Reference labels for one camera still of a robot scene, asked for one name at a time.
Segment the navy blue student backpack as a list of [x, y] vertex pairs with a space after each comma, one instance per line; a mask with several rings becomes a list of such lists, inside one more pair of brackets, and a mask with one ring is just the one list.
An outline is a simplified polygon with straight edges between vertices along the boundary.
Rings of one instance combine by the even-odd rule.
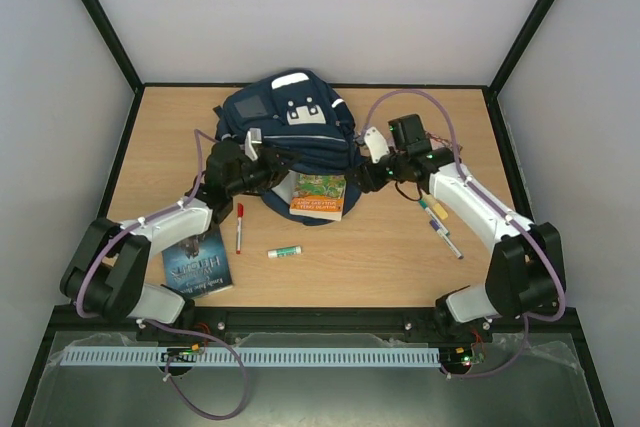
[[345, 101], [312, 71], [290, 70], [255, 82], [229, 96], [215, 113], [215, 144], [230, 140], [244, 151], [247, 131], [260, 128], [262, 147], [299, 154], [278, 186], [257, 195], [282, 217], [306, 226], [334, 222], [289, 213], [298, 174], [344, 176], [342, 218], [358, 201], [360, 190], [346, 178], [362, 161], [355, 143], [355, 120]]

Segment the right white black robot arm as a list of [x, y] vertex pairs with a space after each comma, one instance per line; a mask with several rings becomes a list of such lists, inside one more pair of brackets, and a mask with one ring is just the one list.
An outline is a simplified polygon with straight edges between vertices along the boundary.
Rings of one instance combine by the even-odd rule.
[[559, 232], [509, 209], [478, 183], [454, 147], [433, 148], [418, 115], [393, 119], [393, 139], [376, 128], [361, 137], [368, 150], [348, 177], [364, 193], [410, 182], [452, 210], [482, 241], [491, 258], [483, 283], [440, 297], [433, 322], [455, 339], [483, 318], [515, 318], [551, 303], [565, 304]]

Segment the orange treehouse book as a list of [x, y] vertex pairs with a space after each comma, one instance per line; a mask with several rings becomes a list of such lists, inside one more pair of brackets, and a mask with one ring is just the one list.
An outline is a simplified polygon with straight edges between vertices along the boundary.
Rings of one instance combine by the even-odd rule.
[[340, 221], [345, 193], [344, 176], [298, 174], [289, 213], [313, 219]]

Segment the pink purple paperback book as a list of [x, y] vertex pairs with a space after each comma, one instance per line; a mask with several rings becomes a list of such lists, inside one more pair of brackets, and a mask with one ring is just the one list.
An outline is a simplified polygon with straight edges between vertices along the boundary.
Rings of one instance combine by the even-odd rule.
[[440, 149], [440, 148], [446, 148], [449, 149], [451, 151], [454, 151], [455, 149], [458, 149], [459, 151], [462, 150], [462, 146], [459, 144], [456, 144], [455, 142], [453, 142], [450, 139], [438, 136], [434, 133], [425, 132], [426, 137], [429, 139], [430, 143], [431, 143], [431, 147], [433, 150], [436, 149]]

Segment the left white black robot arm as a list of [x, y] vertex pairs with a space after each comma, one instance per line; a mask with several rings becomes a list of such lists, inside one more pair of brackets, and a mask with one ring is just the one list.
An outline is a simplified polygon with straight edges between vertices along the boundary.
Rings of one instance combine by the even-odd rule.
[[214, 144], [210, 154], [198, 156], [193, 186], [178, 201], [121, 223], [105, 217], [91, 222], [60, 281], [61, 293], [82, 318], [174, 323], [186, 300], [168, 287], [146, 283], [152, 258], [223, 222], [235, 196], [277, 186], [299, 157], [274, 147], [260, 147], [248, 156], [234, 141]]

